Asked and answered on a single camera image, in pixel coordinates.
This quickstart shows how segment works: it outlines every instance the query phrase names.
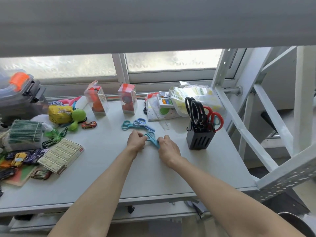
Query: black plastic holder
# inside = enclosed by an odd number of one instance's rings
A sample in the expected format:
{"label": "black plastic holder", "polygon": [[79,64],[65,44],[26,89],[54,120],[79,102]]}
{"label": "black plastic holder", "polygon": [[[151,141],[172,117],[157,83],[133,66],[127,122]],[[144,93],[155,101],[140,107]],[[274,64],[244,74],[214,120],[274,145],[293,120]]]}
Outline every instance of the black plastic holder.
{"label": "black plastic holder", "polygon": [[206,149],[216,132],[194,132],[193,128],[188,131],[186,141],[190,150]]}

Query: person's right hand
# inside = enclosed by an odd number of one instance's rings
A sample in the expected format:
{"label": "person's right hand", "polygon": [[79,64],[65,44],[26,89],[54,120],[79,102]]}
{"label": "person's right hand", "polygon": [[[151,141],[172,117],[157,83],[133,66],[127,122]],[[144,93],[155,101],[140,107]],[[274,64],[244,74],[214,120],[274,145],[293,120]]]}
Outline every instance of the person's right hand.
{"label": "person's right hand", "polygon": [[168,135],[164,138],[159,137],[158,139],[160,148],[158,150],[160,159],[170,168],[177,159],[182,158],[179,147],[174,143]]}

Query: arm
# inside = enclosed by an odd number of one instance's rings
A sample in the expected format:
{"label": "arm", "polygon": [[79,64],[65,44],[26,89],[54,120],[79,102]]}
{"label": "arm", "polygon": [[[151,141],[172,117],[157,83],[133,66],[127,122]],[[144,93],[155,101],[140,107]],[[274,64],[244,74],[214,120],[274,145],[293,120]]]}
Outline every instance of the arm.
{"label": "arm", "polygon": [[168,135],[158,141],[160,159],[189,184],[229,236],[303,237],[269,208],[181,157]]}
{"label": "arm", "polygon": [[105,237],[132,162],[146,140],[133,131],[125,150],[66,211],[49,237]]}

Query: yellow bag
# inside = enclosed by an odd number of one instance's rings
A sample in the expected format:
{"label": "yellow bag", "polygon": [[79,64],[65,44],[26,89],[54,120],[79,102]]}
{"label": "yellow bag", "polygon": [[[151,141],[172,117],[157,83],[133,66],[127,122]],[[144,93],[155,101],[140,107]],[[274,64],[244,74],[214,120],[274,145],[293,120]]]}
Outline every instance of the yellow bag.
{"label": "yellow bag", "polygon": [[71,106],[50,105],[48,107],[49,120],[56,124],[65,124],[72,121]]}

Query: blue scissors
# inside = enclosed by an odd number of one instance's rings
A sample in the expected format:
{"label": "blue scissors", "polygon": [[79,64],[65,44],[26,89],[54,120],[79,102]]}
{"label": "blue scissors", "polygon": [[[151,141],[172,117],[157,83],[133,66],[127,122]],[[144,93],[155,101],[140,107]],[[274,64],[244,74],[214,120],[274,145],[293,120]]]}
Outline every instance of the blue scissors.
{"label": "blue scissors", "polygon": [[123,124],[122,124],[122,129],[126,131],[129,128],[146,130],[146,128],[143,127],[143,126],[136,126],[133,123],[131,123],[130,121],[124,121]]}
{"label": "blue scissors", "polygon": [[152,132],[155,132],[155,130],[154,130],[153,128],[149,127],[149,126],[146,124],[146,120],[143,119],[143,118],[138,118],[138,119],[136,119],[136,120],[133,122],[133,124],[134,124],[135,126],[143,126],[143,127],[146,128],[147,130],[152,131]]}
{"label": "blue scissors", "polygon": [[160,148],[159,142],[156,140],[154,132],[149,131],[144,135],[148,137],[147,141],[152,142],[158,149]]}

